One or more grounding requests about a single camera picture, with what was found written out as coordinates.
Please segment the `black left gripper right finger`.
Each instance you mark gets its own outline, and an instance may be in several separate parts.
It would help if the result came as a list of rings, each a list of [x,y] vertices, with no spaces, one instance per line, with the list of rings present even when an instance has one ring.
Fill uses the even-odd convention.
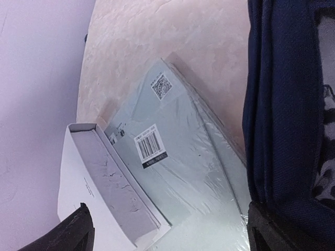
[[[333,244],[315,240],[254,201],[249,204],[248,237],[251,251],[334,250]]]

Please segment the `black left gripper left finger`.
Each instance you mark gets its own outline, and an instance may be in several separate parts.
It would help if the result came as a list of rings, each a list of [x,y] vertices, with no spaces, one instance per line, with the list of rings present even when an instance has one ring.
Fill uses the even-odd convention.
[[[95,228],[86,204],[64,219],[50,232],[21,248],[21,251],[93,250]]]

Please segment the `white barcode book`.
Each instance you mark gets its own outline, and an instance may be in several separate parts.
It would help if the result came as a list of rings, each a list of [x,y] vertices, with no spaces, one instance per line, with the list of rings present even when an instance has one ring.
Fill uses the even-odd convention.
[[[148,250],[171,226],[93,123],[67,126],[58,193],[64,220],[81,203],[95,228],[94,250]]]

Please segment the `navy blue student backpack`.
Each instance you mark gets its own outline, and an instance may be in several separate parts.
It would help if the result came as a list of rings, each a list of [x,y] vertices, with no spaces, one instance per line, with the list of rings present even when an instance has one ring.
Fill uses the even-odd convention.
[[[317,186],[334,159],[334,92],[323,83],[318,24],[334,1],[249,1],[242,128],[252,200],[334,245],[334,200]]]

